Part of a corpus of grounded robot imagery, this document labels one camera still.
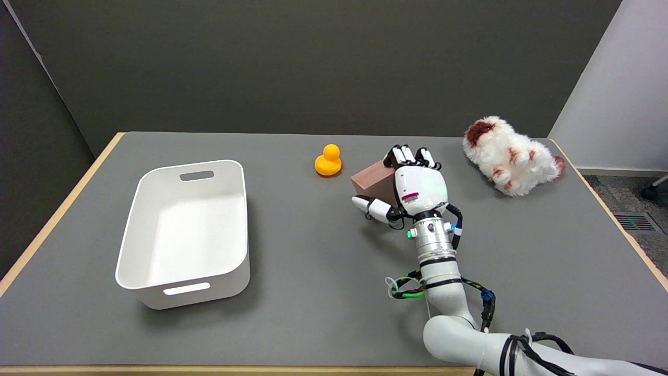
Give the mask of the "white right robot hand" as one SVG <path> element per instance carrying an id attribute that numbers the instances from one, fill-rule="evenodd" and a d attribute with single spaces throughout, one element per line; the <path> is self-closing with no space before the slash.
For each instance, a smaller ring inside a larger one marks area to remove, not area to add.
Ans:
<path id="1" fill-rule="evenodd" d="M 382 160 L 383 167 L 392 170 L 392 192 L 396 203 L 370 195 L 358 194 L 352 203 L 369 220 L 375 219 L 391 227 L 406 217 L 417 219 L 426 212 L 439 212 L 448 205 L 448 188 L 442 168 L 427 148 L 412 153 L 408 145 L 394 145 Z"/>

